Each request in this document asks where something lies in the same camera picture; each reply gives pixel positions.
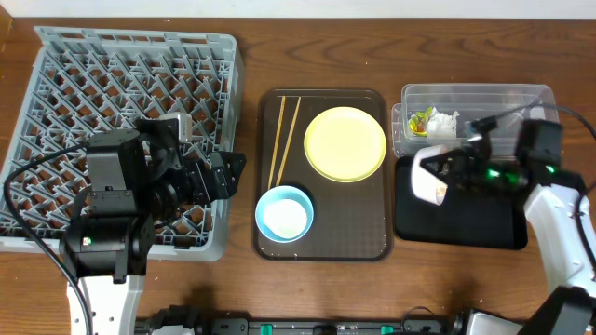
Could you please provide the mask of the white bowl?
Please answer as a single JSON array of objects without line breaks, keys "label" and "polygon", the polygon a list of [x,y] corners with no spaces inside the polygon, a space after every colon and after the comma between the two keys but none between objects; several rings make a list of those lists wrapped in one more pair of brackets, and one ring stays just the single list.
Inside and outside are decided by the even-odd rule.
[{"label": "white bowl", "polygon": [[434,157],[447,152],[444,145],[436,145],[420,149],[413,157],[411,168],[411,186],[416,198],[430,204],[440,206],[447,193],[447,184],[421,166],[425,158]]}]

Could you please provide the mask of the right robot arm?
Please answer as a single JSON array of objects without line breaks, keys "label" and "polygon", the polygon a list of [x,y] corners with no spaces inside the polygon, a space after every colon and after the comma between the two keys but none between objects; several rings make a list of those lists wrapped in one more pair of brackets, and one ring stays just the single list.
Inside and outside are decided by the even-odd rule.
[{"label": "right robot arm", "polygon": [[476,120],[468,147],[436,145],[413,159],[414,195],[441,205],[458,189],[476,194],[511,195],[535,232],[550,294],[523,324],[481,311],[463,314],[455,334],[587,334],[595,331],[595,231],[590,188],[582,177],[560,167],[563,128],[542,119],[521,124],[514,161],[490,159],[488,134],[495,117]]}]

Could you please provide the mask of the white paper napkin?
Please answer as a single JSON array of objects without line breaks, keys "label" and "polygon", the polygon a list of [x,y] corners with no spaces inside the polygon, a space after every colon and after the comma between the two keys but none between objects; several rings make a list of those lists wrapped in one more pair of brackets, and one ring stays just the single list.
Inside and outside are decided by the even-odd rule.
[{"label": "white paper napkin", "polygon": [[430,139],[455,139],[457,134],[457,117],[459,112],[444,114],[432,107],[426,122],[425,131]]}]

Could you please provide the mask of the green snack wrapper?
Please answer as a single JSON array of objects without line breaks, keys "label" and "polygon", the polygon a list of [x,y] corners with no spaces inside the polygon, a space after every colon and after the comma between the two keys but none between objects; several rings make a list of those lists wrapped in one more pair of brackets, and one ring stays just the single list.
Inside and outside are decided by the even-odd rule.
[{"label": "green snack wrapper", "polygon": [[434,108],[428,107],[424,111],[416,112],[411,115],[408,125],[414,136],[426,137],[427,136],[427,121],[433,115]]}]

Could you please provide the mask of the white cup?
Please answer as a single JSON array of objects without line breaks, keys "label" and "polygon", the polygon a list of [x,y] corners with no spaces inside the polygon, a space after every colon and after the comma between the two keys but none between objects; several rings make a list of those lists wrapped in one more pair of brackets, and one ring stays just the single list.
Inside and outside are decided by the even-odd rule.
[{"label": "white cup", "polygon": [[307,214],[297,201],[282,199],[265,208],[264,224],[274,235],[293,239],[306,228]]}]

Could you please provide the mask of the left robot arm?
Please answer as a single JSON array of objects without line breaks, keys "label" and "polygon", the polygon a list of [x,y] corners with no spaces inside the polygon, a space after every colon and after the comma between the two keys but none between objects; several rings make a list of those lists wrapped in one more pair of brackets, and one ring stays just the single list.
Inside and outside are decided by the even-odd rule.
[{"label": "left robot arm", "polygon": [[90,186],[76,200],[60,253],[83,295],[93,334],[130,334],[157,222],[179,208],[206,206],[237,192],[247,159],[214,152],[210,162],[184,160],[169,130],[119,129],[92,136],[86,147]]}]

